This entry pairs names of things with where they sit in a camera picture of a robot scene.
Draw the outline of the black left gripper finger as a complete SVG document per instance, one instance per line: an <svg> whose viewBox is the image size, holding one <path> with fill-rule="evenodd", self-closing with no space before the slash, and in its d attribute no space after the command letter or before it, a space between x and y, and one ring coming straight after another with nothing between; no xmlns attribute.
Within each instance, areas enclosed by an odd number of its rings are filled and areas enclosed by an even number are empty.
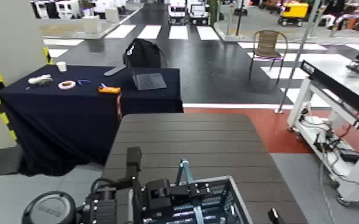
<svg viewBox="0 0 359 224"><path fill-rule="evenodd" d="M278 211L275 208L271 208L267 212L267 215L268 215L269 220L272 222L272 224L282 224L283 223L282 217L279 215Z"/></svg>

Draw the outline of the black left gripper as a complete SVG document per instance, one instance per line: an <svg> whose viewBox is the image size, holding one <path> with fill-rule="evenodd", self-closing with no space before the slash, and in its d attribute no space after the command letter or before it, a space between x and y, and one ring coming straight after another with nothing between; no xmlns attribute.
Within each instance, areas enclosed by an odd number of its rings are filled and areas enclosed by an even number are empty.
<svg viewBox="0 0 359 224"><path fill-rule="evenodd" d="M208 183L188 183L170 186L168 179L147 182L143 191L146 207L169 207L173 196L207 196L212 190Z"/></svg>

